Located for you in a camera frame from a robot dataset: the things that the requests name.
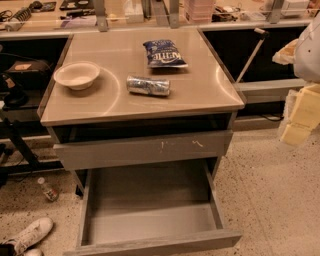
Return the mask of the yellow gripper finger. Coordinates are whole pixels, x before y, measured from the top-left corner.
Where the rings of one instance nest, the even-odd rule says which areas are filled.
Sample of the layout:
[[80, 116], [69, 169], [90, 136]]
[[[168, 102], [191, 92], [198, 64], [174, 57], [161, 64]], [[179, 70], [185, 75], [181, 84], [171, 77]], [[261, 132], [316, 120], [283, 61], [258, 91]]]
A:
[[286, 99], [280, 141], [291, 146], [302, 144], [320, 124], [320, 84], [310, 83]]

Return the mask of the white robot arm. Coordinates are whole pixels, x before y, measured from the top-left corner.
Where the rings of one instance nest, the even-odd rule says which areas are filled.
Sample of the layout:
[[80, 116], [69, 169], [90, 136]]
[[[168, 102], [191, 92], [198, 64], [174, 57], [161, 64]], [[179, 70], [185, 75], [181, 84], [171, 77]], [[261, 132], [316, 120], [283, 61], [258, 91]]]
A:
[[286, 98], [280, 140], [298, 146], [320, 124], [320, 14], [295, 39], [274, 54], [272, 61], [292, 64], [296, 77], [306, 81]]

